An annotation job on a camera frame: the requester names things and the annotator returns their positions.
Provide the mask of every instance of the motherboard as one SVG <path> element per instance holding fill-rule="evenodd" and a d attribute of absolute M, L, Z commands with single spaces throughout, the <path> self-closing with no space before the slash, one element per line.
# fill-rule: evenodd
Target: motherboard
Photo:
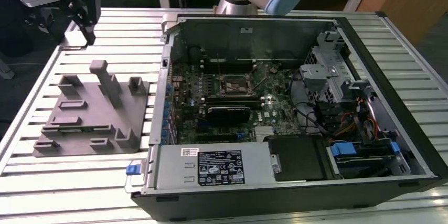
<path fill-rule="evenodd" d="M 298 134 L 290 78 L 291 71 L 275 62 L 174 64 L 178 144 L 254 142 L 263 135 Z"/>

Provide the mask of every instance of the power supply label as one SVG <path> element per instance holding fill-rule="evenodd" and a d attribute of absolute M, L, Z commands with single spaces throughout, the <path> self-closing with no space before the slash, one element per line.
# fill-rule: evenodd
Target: power supply label
<path fill-rule="evenodd" d="M 199 186 L 245 183 L 241 151 L 198 152 L 197 164 Z"/>

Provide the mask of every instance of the white table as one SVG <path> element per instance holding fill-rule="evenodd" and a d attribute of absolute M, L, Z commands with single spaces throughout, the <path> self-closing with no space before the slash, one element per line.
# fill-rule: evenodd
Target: white table
<path fill-rule="evenodd" d="M 161 16 L 177 9 L 103 8 L 94 28 L 95 42 L 85 51 L 54 50 L 29 96 L 0 143 L 0 224 L 3 223 L 155 223 L 135 206 L 123 191 L 125 167 L 146 157 L 153 93 L 162 44 Z M 186 13 L 209 14 L 210 9 Z M 448 87 L 386 18 L 374 13 L 293 12 L 299 16 L 343 16 L 375 59 L 429 140 L 448 162 Z M 59 94 L 54 86 L 65 73 L 77 73 L 81 81 L 94 81 L 89 74 L 91 59 L 109 62 L 107 71 L 118 81 L 141 76 L 150 82 L 142 142 L 134 154 L 73 157 L 31 156 L 39 129 L 47 120 Z M 130 184 L 141 186 L 141 176 Z M 445 223 L 448 188 L 410 193 L 363 209 L 339 209 L 193 223 Z"/>

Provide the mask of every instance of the blue latch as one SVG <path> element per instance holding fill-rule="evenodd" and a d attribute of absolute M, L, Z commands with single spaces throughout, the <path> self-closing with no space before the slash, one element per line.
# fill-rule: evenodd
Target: blue latch
<path fill-rule="evenodd" d="M 126 175 L 139 175 L 139 165 L 127 165 L 125 171 Z"/>
<path fill-rule="evenodd" d="M 351 143 L 334 143 L 329 147 L 329 149 L 333 156 L 355 154 L 354 146 Z"/>
<path fill-rule="evenodd" d="M 390 147 L 391 147 L 393 153 L 398 154 L 399 153 L 399 147 L 398 147 L 397 142 L 390 142 Z"/>

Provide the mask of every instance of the gray plastic stand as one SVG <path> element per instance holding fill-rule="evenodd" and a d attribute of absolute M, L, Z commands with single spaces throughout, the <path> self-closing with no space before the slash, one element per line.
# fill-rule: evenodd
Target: gray plastic stand
<path fill-rule="evenodd" d="M 149 83 L 117 82 L 106 61 L 93 60 L 98 83 L 63 75 L 61 95 L 34 144 L 34 157 L 134 153 L 139 148 Z"/>

